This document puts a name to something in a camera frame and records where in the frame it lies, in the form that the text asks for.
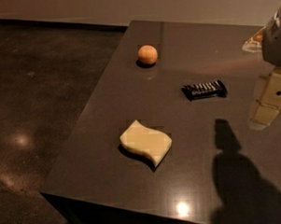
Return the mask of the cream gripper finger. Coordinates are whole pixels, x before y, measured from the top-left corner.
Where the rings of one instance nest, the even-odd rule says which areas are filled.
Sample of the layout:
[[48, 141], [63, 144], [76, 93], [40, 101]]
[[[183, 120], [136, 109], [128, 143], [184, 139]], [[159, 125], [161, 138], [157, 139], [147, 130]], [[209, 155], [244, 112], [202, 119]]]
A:
[[251, 106], [248, 127], [258, 131], [268, 127], [281, 111], [281, 67], [275, 67], [264, 79], [260, 97]]

